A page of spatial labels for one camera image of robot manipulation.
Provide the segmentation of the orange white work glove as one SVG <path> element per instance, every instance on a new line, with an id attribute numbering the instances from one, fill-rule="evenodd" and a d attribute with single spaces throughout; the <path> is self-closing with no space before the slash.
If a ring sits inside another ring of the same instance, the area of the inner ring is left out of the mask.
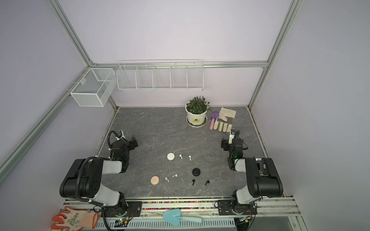
<path id="1" fill-rule="evenodd" d="M 52 230 L 80 231 L 83 228 L 94 229 L 96 227 L 99 219 L 98 213 L 75 210 L 70 207 L 65 207 L 65 210 L 52 218 L 54 222 L 51 226 Z"/>

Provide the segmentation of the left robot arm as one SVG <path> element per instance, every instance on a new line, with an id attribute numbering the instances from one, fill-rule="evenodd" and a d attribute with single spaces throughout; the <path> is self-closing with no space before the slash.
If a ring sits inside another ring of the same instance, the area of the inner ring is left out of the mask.
<path id="1" fill-rule="evenodd" d="M 109 157 L 77 159 L 61 183 L 63 198 L 75 199 L 102 208 L 102 217 L 131 217 L 135 210 L 129 207 L 124 193 L 102 184 L 103 175 L 125 173 L 129 167 L 130 151 L 138 147 L 134 136 L 128 140 L 122 131 L 107 135 Z"/>

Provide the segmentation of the potted green plant white pot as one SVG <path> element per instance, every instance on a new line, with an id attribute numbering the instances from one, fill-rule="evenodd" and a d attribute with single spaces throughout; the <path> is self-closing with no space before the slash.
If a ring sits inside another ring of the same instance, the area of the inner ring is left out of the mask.
<path id="1" fill-rule="evenodd" d="M 190 122 L 191 119 L 203 122 L 206 113 L 209 111 L 209 102 L 206 101 L 204 96 L 196 96 L 186 103 L 185 109 Z"/>

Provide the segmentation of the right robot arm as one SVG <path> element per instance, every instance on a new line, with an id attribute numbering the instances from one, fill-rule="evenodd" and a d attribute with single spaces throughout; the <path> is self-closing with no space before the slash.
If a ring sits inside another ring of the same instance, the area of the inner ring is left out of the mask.
<path id="1" fill-rule="evenodd" d="M 235 190 L 229 200 L 215 203 L 219 215 L 257 214 L 257 201 L 264 197 L 283 196 L 283 184 L 271 158 L 244 157 L 243 151 L 248 147 L 240 137 L 240 131 L 231 130 L 229 139 L 221 140 L 221 148 L 229 152 L 227 159 L 230 170 L 244 172 L 247 184 Z"/>

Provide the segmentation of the purple pink garden trowel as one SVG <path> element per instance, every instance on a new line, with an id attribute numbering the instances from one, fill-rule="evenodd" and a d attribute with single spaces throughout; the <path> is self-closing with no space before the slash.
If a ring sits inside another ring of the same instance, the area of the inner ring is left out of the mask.
<path id="1" fill-rule="evenodd" d="M 211 113 L 211 118 L 212 118 L 212 121 L 211 121 L 211 124 L 210 124 L 210 130 L 212 131 L 214 129 L 214 123 L 216 121 L 216 119 L 219 117 L 219 113 L 218 112 L 212 112 Z"/>

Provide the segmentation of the white plant saucer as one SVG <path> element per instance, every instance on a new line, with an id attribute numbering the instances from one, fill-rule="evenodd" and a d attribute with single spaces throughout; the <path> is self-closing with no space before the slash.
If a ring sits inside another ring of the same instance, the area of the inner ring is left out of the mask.
<path id="1" fill-rule="evenodd" d="M 200 122 L 200 121 L 195 121 L 195 119 L 191 119 L 191 122 L 188 118 L 188 116 L 186 117 L 186 121 L 187 121 L 187 124 L 193 128 L 201 128 L 203 127 L 207 122 L 208 122 L 208 118 L 205 117 L 203 122 Z"/>

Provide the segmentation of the black earbud charging case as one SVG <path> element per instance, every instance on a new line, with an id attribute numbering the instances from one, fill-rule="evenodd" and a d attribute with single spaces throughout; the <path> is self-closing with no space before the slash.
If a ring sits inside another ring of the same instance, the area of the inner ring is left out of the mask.
<path id="1" fill-rule="evenodd" d="M 201 171 L 200 171 L 199 168 L 196 167 L 196 168 L 192 169 L 193 176 L 197 177 L 197 176 L 200 175 L 200 173 L 201 173 Z"/>

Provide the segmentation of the pink earbud charging case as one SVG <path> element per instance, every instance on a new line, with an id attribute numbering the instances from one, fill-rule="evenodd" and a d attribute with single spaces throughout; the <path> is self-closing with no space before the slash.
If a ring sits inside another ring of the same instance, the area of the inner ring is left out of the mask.
<path id="1" fill-rule="evenodd" d="M 160 182 L 160 178 L 159 178 L 158 176 L 153 176 L 153 177 L 150 179 L 150 183 L 151 183 L 152 185 L 157 185 L 157 184 L 159 184 L 159 182 Z"/>

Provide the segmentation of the teal garden trowel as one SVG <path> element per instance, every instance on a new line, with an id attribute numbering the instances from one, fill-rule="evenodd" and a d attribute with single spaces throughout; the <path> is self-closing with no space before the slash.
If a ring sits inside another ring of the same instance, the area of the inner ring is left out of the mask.
<path id="1" fill-rule="evenodd" d="M 180 209 L 170 209 L 166 210 L 163 214 L 163 219 L 173 226 L 179 226 L 180 221 L 189 221 L 192 223 L 202 224 L 202 217 L 193 217 L 193 216 L 182 216 Z"/>

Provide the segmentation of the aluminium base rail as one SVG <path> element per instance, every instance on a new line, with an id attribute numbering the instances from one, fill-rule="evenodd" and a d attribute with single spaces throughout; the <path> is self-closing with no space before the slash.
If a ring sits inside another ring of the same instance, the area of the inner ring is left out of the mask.
<path id="1" fill-rule="evenodd" d="M 219 200 L 229 200 L 226 197 L 165 197 L 165 198 L 129 198 L 129 212 L 135 211 L 137 217 L 160 218 L 168 209 L 180 209 L 182 214 L 212 218 L 220 216 Z M 260 217 L 290 217 L 301 216 L 294 198 L 277 197 L 259 199 L 252 206 L 252 212 Z"/>

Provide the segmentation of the white earbud charging case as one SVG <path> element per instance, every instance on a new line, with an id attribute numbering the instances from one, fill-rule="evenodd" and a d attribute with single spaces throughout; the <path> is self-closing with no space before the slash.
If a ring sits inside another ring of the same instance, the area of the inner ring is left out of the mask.
<path id="1" fill-rule="evenodd" d="M 168 153 L 168 154 L 167 154 L 167 159 L 168 159 L 169 161 L 174 160 L 174 159 L 175 159 L 175 154 L 174 154 L 174 153 Z"/>

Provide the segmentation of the white mesh box basket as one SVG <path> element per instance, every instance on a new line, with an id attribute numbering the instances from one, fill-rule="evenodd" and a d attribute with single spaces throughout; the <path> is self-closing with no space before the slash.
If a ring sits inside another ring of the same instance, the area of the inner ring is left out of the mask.
<path id="1" fill-rule="evenodd" d="M 70 95 L 81 107 L 104 107 L 116 85 L 114 69 L 90 68 L 71 90 Z"/>

